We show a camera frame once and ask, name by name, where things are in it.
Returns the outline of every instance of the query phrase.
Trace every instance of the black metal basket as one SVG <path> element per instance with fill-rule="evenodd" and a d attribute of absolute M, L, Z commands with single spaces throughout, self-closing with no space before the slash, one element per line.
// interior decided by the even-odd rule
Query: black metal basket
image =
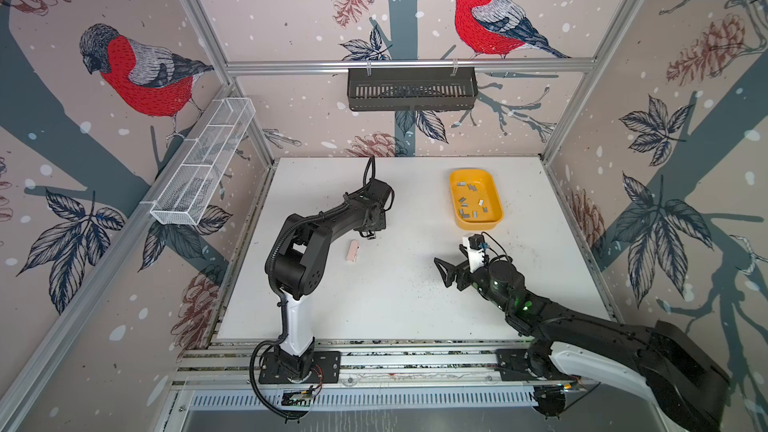
<path fill-rule="evenodd" d="M 374 69 L 370 76 L 366 69 L 350 69 L 346 94 L 357 112 L 469 110 L 475 106 L 478 81 L 474 67 Z"/>

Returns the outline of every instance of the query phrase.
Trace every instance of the aluminum rail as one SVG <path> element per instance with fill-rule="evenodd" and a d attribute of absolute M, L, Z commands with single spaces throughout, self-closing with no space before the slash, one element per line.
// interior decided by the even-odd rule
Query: aluminum rail
<path fill-rule="evenodd" d="M 308 75 L 347 72 L 348 69 L 391 69 L 423 67 L 475 67 L 476 72 L 591 72 L 595 59 L 472 59 L 472 60 L 321 60 L 291 62 L 228 62 L 230 76 Z"/>

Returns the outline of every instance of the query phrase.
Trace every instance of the pink eraser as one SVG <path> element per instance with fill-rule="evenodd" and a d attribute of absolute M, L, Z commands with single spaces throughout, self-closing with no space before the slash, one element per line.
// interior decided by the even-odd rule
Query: pink eraser
<path fill-rule="evenodd" d="M 346 254 L 346 261 L 350 264 L 354 264 L 357 261 L 357 248 L 359 246 L 360 244 L 357 243 L 357 240 L 353 240 L 350 244 L 350 251 Z"/>

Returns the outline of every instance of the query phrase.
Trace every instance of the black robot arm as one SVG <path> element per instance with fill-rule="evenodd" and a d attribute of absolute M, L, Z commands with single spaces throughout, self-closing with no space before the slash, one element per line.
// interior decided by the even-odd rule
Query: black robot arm
<path fill-rule="evenodd" d="M 473 271 L 472 260 L 453 265 L 435 258 L 443 283 L 450 287 L 455 282 L 459 290 L 471 284 L 504 312 L 507 324 L 534 338 L 529 372 L 543 378 L 566 374 L 600 379 L 655 401 L 688 430 L 720 429 L 728 375 L 683 331 L 662 321 L 652 328 L 618 324 L 563 307 L 527 290 L 523 274 L 508 256 L 488 260 L 482 235 L 471 236 L 469 245 L 469 250 L 460 249 L 470 257 L 480 252 L 482 260 L 475 264 L 482 265 Z M 596 355 L 594 360 L 589 354 L 573 358 L 566 348 L 577 356 L 579 348 Z"/>

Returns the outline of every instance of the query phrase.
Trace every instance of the vent grille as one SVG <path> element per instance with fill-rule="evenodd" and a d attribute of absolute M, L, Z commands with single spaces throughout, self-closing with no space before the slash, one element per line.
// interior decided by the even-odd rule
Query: vent grille
<path fill-rule="evenodd" d="M 538 405 L 531 386 L 472 388 L 326 389 L 312 404 L 315 410 L 376 410 L 456 407 L 531 407 Z M 274 405 L 282 389 L 264 390 Z M 190 410 L 262 410 L 251 390 L 198 390 Z"/>

